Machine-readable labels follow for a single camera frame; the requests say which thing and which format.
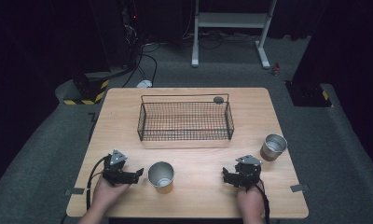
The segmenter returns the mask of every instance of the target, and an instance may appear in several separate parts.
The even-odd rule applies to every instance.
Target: wire basket
[[[143,95],[137,132],[141,141],[230,140],[229,95]]]

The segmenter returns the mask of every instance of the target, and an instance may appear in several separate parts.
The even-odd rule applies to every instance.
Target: gray carpet
[[[200,48],[199,68],[190,66],[191,47],[164,44],[157,49],[158,45],[151,45],[145,47],[145,53],[158,62],[154,88],[269,90],[299,181],[311,188],[304,193],[309,216],[283,219],[281,223],[373,223],[373,163],[353,132],[335,90],[323,84],[333,107],[295,107],[284,85],[285,80],[292,79],[308,42],[309,39],[294,42],[288,37],[267,40],[265,50],[269,61],[281,66],[278,76],[261,67],[252,41],[225,41],[218,48]],[[200,43],[207,48],[217,44]],[[154,62],[144,57],[142,71],[137,71],[126,87],[134,88],[143,80],[142,73],[151,79],[154,67]],[[111,79],[108,88],[122,87],[128,77]],[[0,223],[61,223],[70,198],[66,191],[75,184],[89,144],[92,117],[97,118],[103,103],[62,104],[71,84],[71,81],[62,84],[54,93],[60,99],[58,107],[31,136],[1,179]],[[66,217],[64,223],[77,221],[78,218]]]

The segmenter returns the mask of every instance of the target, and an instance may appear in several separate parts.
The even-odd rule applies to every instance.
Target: white metal stand
[[[199,66],[199,27],[261,28],[262,35],[256,41],[262,66],[270,68],[268,57],[263,49],[277,0],[271,0],[268,13],[199,13],[199,1],[196,0],[195,29],[192,49],[192,67]]]

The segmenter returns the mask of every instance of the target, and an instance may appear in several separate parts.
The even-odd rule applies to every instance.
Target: metal cup
[[[275,161],[288,147],[288,144],[282,136],[277,133],[269,134],[262,148],[260,155],[265,161]]]
[[[173,189],[174,169],[166,161],[158,161],[149,167],[148,180],[158,193],[169,193]]]

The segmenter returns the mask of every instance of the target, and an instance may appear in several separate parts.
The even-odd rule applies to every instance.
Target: hand
[[[263,189],[261,182],[258,182],[257,185]],[[248,191],[245,190],[245,187],[239,187],[237,205],[242,213],[244,224],[263,223],[262,215],[265,211],[265,206],[262,194],[255,186],[252,186]]]
[[[129,184],[121,184],[113,187],[100,175],[96,188],[93,192],[93,201],[90,209],[85,213],[78,223],[101,223],[107,210],[130,186],[131,185]]]

